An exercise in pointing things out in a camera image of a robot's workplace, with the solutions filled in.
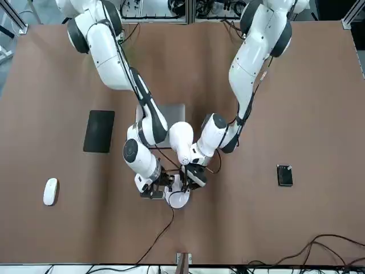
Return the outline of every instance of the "black cable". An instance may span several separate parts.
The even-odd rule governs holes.
[[[242,8],[241,8],[241,12],[239,12],[239,11],[237,10],[237,5],[241,5],[241,6],[242,6]],[[242,11],[244,10],[244,8],[245,8],[245,6],[246,6],[246,5],[247,5],[247,4],[246,4],[244,1],[242,1],[242,0],[238,0],[238,1],[235,1],[235,3],[233,3],[233,7],[232,7],[232,9],[233,9],[234,13],[235,13],[237,16],[241,17],[241,15],[242,15]]]
[[[315,16],[315,14],[314,14],[313,12],[311,12],[310,14],[312,15],[312,17],[313,17],[314,21],[318,21],[317,16]]]
[[[236,27],[233,22],[229,22],[226,18],[225,19],[222,19],[221,22],[228,24],[231,28],[233,28],[236,31],[237,35],[241,39],[243,39],[242,35],[239,35],[238,34],[238,31],[241,31],[241,29],[239,27]]]
[[[89,269],[88,271],[86,271],[86,274],[88,274],[90,272],[90,270],[95,266],[95,264],[93,264]]]
[[[106,13],[106,11],[105,11],[105,6],[104,6],[104,4],[102,4],[102,6],[103,6],[103,11],[104,11],[104,16],[105,16],[105,18],[106,18],[106,20],[107,20],[107,22],[108,22],[108,27],[109,27],[109,28],[110,28],[110,30],[111,30],[111,33],[112,33],[112,36],[113,36],[113,39],[114,39],[114,43],[115,43],[115,46],[116,46],[116,49],[117,49],[117,52],[118,52],[119,58],[121,59],[121,64],[122,64],[122,66],[123,66],[123,69],[124,69],[124,71],[125,71],[125,73],[126,73],[126,75],[127,75],[127,78],[128,78],[128,80],[129,80],[129,83],[131,84],[131,87],[132,87],[132,89],[133,89],[134,93],[136,94],[137,98],[139,98],[139,96],[138,96],[138,92],[137,92],[137,88],[135,87],[135,85],[133,84],[133,82],[132,82],[131,78],[129,77],[129,70],[127,70],[127,68],[125,67],[125,64],[124,64],[124,62],[123,62],[123,57],[124,57],[124,59],[125,59],[125,61],[126,61],[127,65],[128,65],[128,67],[130,67],[129,62],[128,62],[128,59],[127,59],[127,56],[125,55],[125,52],[124,52],[124,50],[123,50],[123,47],[119,46],[119,45],[118,45],[118,42],[116,41],[116,35],[115,35],[114,28],[112,27],[111,22],[108,20],[108,17],[107,17],[107,13]]]
[[[345,261],[344,261],[344,259],[340,256],[340,255],[338,255],[333,249],[331,249],[331,248],[329,248],[328,246],[326,246],[326,245],[324,245],[324,244],[322,244],[322,243],[320,243],[320,242],[318,242],[318,241],[314,241],[313,242],[313,244],[317,244],[317,245],[320,245],[321,247],[323,247],[323,248],[325,248],[325,249],[327,249],[327,250],[329,250],[329,251],[331,251],[334,255],[336,255],[341,261],[342,261],[342,263],[344,264],[344,265],[346,265],[346,263],[345,263]]]
[[[51,269],[54,268],[54,266],[55,265],[51,265],[51,267],[49,269],[47,269],[44,274],[48,274],[51,271]]]
[[[134,268],[137,268],[137,267],[141,267],[140,265],[138,265],[146,256],[147,254],[151,251],[151,249],[155,246],[155,244],[157,243],[157,241],[161,238],[161,236],[163,235],[163,233],[170,227],[170,225],[172,224],[173,222],[173,219],[175,217],[175,212],[172,208],[172,206],[170,205],[170,198],[172,195],[176,194],[176,193],[180,193],[180,192],[183,192],[183,191],[175,191],[173,193],[170,194],[170,197],[168,199],[168,204],[171,208],[171,211],[172,211],[172,217],[171,217],[171,221],[166,225],[166,227],[158,234],[158,236],[156,237],[155,241],[153,242],[153,244],[147,249],[146,253],[143,254],[143,256],[137,261],[137,263],[133,266],[133,267],[129,267],[127,269],[115,269],[115,268],[99,268],[99,269],[96,269],[96,270],[93,270],[93,271],[88,271],[86,272],[86,274],[91,274],[91,273],[94,273],[94,272],[97,272],[97,271],[102,271],[102,270],[110,270],[110,271],[115,271],[115,272],[125,272],[125,271],[129,271],[129,270],[132,270]]]
[[[218,169],[217,169],[216,171],[213,171],[213,170],[211,170],[209,167],[202,166],[202,165],[200,165],[200,164],[196,164],[196,165],[197,165],[197,166],[200,166],[200,167],[202,167],[202,168],[204,168],[204,169],[206,169],[206,170],[208,170],[208,171],[209,171],[209,173],[211,173],[211,174],[217,174],[218,172],[220,172],[221,167],[222,167],[222,157],[221,157],[221,154],[220,154],[219,150],[218,150],[218,149],[216,149],[216,151],[217,151],[218,156],[219,156],[219,167],[218,167]]]
[[[294,4],[291,6],[291,9],[290,11],[288,12],[288,15],[287,15],[287,18],[290,19],[290,17],[292,16],[293,12],[294,12],[294,9],[295,9],[295,6],[297,5],[298,3],[298,0],[295,0]]]
[[[212,10],[214,0],[199,0],[196,2],[196,17],[206,17]]]
[[[238,271],[234,270],[232,267],[230,267],[229,269],[232,270],[236,274],[240,274]]]
[[[95,273],[97,271],[103,271],[103,270],[110,270],[110,271],[115,271],[115,272],[125,272],[125,271],[135,269],[137,267],[141,267],[141,266],[140,265],[135,265],[133,267],[129,267],[129,268],[126,268],[126,269],[116,269],[116,268],[104,267],[104,268],[98,268],[98,269],[86,272],[86,274],[91,274],[91,273]]]
[[[184,166],[185,175],[184,175],[184,189],[188,186],[188,168],[187,165]]]
[[[263,261],[260,261],[260,260],[252,260],[252,261],[248,262],[247,264],[250,265],[252,263],[260,263],[260,264],[266,265]]]
[[[273,61],[273,59],[274,59],[274,57],[273,56],[271,56],[271,60],[270,60],[270,62],[269,62],[269,64],[268,64],[268,68],[271,66],[271,63],[272,63],[272,61]]]
[[[71,18],[70,17],[66,17],[63,21],[62,21],[62,23],[61,24],[66,24],[69,20],[70,20]]]
[[[359,246],[362,246],[362,247],[365,247],[365,244],[362,244],[358,241],[355,241],[355,240],[352,240],[350,238],[347,238],[347,237],[344,237],[344,236],[341,236],[341,235],[337,235],[337,234],[320,234],[320,235],[317,235],[316,237],[314,237],[312,239],[312,241],[310,241],[309,243],[307,243],[304,248],[302,250],[300,250],[298,253],[294,254],[294,255],[291,255],[291,256],[286,256],[280,260],[278,260],[276,263],[272,264],[272,265],[260,265],[258,266],[257,268],[260,268],[260,267],[276,267],[277,265],[279,265],[280,263],[282,263],[283,261],[285,260],[288,260],[288,259],[292,259],[292,258],[295,258],[295,257],[298,257],[300,256],[301,254],[304,253],[305,250],[307,250],[308,247],[312,246],[314,242],[317,243],[316,239],[318,238],[322,238],[322,237],[336,237],[336,238],[339,238],[339,239],[342,239],[342,240],[346,240],[346,241],[349,241],[350,243],[353,243],[353,244],[356,244],[356,245],[359,245]],[[350,262],[349,264],[347,264],[347,266],[351,265],[351,264],[354,264],[354,263],[357,263],[359,261],[362,261],[362,260],[365,260],[365,257],[362,257],[362,258],[358,258],[352,262]]]
[[[174,163],[174,161],[173,160],[171,160],[170,158],[168,158],[162,151],[161,151],[161,149],[157,146],[157,145],[155,145],[155,147],[157,148],[157,150],[159,151],[159,153],[161,153],[166,159],[168,159],[169,161],[170,161],[170,163],[172,163],[176,168],[178,168],[179,170],[180,170],[180,167],[177,165],[177,164],[175,164]]]
[[[365,260],[365,257],[361,257],[361,258],[358,258],[356,260],[353,260],[353,261],[349,262],[346,266],[349,267],[349,266],[352,266],[355,263],[358,263],[358,262],[364,261],[364,260]]]
[[[125,41],[127,41],[128,39],[130,39],[130,37],[132,37],[133,33],[135,32],[135,30],[137,29],[137,27],[139,26],[139,23],[135,26],[135,28],[132,30],[132,32],[126,37],[126,39],[124,39],[120,45],[122,45]]]
[[[240,103],[237,101],[237,116],[238,116],[239,111],[240,111]],[[236,117],[234,117],[233,120],[230,121],[228,124],[233,124],[234,121],[236,121]]]

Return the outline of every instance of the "metal frame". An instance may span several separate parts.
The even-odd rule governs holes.
[[[40,24],[40,25],[41,25],[41,24],[42,24],[42,22],[40,21],[40,17],[39,17],[39,15],[38,15],[37,11],[36,11],[36,10],[35,10],[35,8],[34,8],[33,1],[32,1],[32,0],[28,0],[28,4],[29,4],[30,9],[32,10],[33,15],[34,15],[35,19],[37,20],[38,24]]]
[[[26,34],[28,30],[28,24],[23,21],[12,5],[7,0],[0,0],[0,7],[3,8],[10,19],[13,20],[15,24],[17,24],[19,27],[19,34]]]
[[[195,22],[195,0],[185,0],[185,17],[187,24]]]
[[[0,31],[4,33],[5,35],[9,36],[11,39],[14,39],[15,34],[12,33],[10,30],[4,28],[3,26],[0,26]]]
[[[348,13],[341,19],[342,26],[345,30],[351,29],[351,23],[354,21],[356,16],[362,11],[365,7],[365,0],[357,0],[354,5],[350,8]]]
[[[167,6],[167,0],[140,0],[138,4],[138,8],[135,8],[135,1],[134,0],[126,0],[128,5],[121,5],[121,14],[123,23],[178,23],[178,24],[186,24],[188,22],[188,17],[190,15],[189,3],[186,0],[185,3],[185,16],[183,17],[175,17],[174,14],[170,12]],[[163,7],[164,11],[162,13],[158,13],[161,8]]]
[[[175,274],[189,274],[189,264],[192,263],[191,253],[176,254],[176,270]]]
[[[14,53],[11,50],[6,50],[4,47],[0,46],[0,64],[4,61],[12,58]]]

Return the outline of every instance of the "gray floor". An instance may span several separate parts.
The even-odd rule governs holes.
[[[27,0],[8,0],[12,6],[16,9],[18,13],[22,13],[26,10],[30,10]],[[112,0],[113,3],[120,2],[120,0]],[[54,0],[34,0],[34,6],[39,14],[39,17],[43,24],[51,25],[51,24],[61,24],[62,20],[64,20],[64,16],[60,13],[56,6],[56,2]],[[315,6],[315,0],[310,0],[310,10],[305,10],[301,14],[298,15],[297,21],[313,21],[313,17],[311,12],[313,11],[317,16],[317,8]],[[22,13],[21,17],[30,25],[37,24],[34,16],[31,13]],[[17,33],[18,28],[15,25],[13,27],[11,25],[10,18],[4,13],[3,10],[0,10],[0,24],[7,28],[8,30]],[[15,47],[17,44],[17,37],[14,39],[10,39],[5,34],[0,33],[0,45],[5,47],[7,50],[15,51]],[[365,51],[359,52],[359,59],[365,67]],[[2,90],[6,81],[7,74],[9,72],[12,60],[8,60],[0,65],[0,96],[2,94]]]

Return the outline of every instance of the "floor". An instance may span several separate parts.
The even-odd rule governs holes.
[[[16,9],[18,13],[22,13],[21,17],[30,25],[37,24],[34,16],[31,13],[25,12],[29,10],[29,5],[26,0],[8,0],[11,2],[13,7]],[[44,24],[61,24],[62,20],[64,20],[64,16],[59,12],[56,3],[54,0],[34,0],[34,6],[40,16],[42,23]],[[311,12],[313,11],[317,14],[314,0],[310,0],[311,10],[306,10],[302,14],[297,17],[297,21],[312,21],[313,18],[311,16]],[[9,17],[0,10],[0,21],[1,25],[5,28],[13,31],[13,27],[11,25],[11,20]],[[14,33],[18,33],[18,29],[14,26]],[[5,34],[0,34],[0,45],[5,47],[7,50],[15,51],[15,47],[17,44],[17,38],[10,39]],[[359,59],[365,66],[365,51],[359,52]],[[12,60],[6,61],[0,65],[0,96],[2,94],[2,89],[6,81],[7,73],[11,67]],[[123,266],[108,266],[112,268],[123,269]],[[0,265],[0,274],[8,273],[8,274],[16,274],[16,273],[29,273],[29,274],[42,274],[45,273],[46,270],[49,268],[49,265],[16,265],[16,266],[9,266],[9,265]],[[57,265],[55,266],[49,274],[58,274],[58,273],[86,273],[87,270],[90,268],[90,265]],[[174,273],[174,267],[162,267],[163,273]],[[191,269],[191,274],[230,274],[232,271],[228,269]],[[317,274],[318,271],[311,271],[311,274]],[[111,271],[98,271],[97,273],[111,273]],[[130,274],[145,274],[147,273],[147,267],[139,267],[128,271]],[[157,267],[150,267],[148,270],[149,274],[158,273]],[[284,270],[284,269],[276,269],[271,270],[270,274],[297,274],[298,271],[294,271],[292,273],[291,270]],[[325,271],[326,274],[335,274],[334,271]],[[266,270],[256,270],[255,274],[268,274]]]

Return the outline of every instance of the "wire bundle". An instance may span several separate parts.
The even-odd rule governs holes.
[[[254,271],[256,269],[263,269],[263,268],[266,268],[266,269],[270,269],[270,268],[275,268],[277,267],[278,265],[280,265],[281,263],[283,263],[284,261],[286,260],[289,260],[289,259],[293,259],[293,258],[296,258],[300,255],[302,255],[303,253],[305,253],[305,251],[307,250],[307,254],[305,256],[305,259],[302,263],[302,265],[299,265],[299,267],[301,268],[305,268],[307,262],[308,262],[308,259],[309,259],[309,256],[310,256],[310,253],[312,251],[312,247],[313,245],[318,245],[322,248],[324,248],[325,250],[331,252],[333,255],[335,255],[337,258],[340,259],[340,261],[342,262],[342,265],[340,267],[335,267],[335,271],[339,274],[339,271],[342,271],[342,274],[345,274],[345,273],[349,273],[350,270],[355,270],[355,271],[358,271],[358,272],[361,272],[362,274],[364,274],[363,270],[360,269],[360,268],[357,268],[354,266],[355,263],[358,263],[360,261],[363,261],[365,260],[365,257],[360,257],[360,258],[357,258],[356,260],[353,260],[349,263],[345,262],[345,260],[337,253],[335,252],[333,249],[331,249],[330,247],[326,246],[325,244],[323,243],[320,243],[317,239],[319,238],[322,238],[322,237],[334,237],[334,238],[338,238],[338,239],[342,239],[342,240],[345,240],[345,241],[348,241],[350,243],[353,243],[355,245],[357,245],[358,247],[362,247],[364,248],[365,247],[365,244],[362,244],[358,241],[355,241],[355,240],[352,240],[350,238],[347,238],[347,237],[344,237],[344,236],[341,236],[341,235],[337,235],[337,234],[320,234],[320,235],[317,235],[316,237],[314,237],[312,239],[312,241],[310,241],[309,243],[307,243],[303,248],[302,250],[300,250],[298,253],[294,254],[294,255],[290,255],[290,256],[286,256],[280,260],[278,260],[276,263],[274,264],[265,264],[263,261],[259,261],[259,260],[253,260],[253,261],[250,261],[247,263],[248,267],[252,264],[254,264],[253,267],[251,267],[251,269],[253,270],[250,270],[248,268],[245,268],[245,270],[247,270],[248,272],[250,272],[251,274],[254,274]],[[233,270],[236,274],[242,274],[240,271],[238,271],[237,269],[233,269],[231,268],[231,270]],[[299,274],[303,274],[305,273],[306,271],[308,271],[310,269],[301,269],[299,271]]]

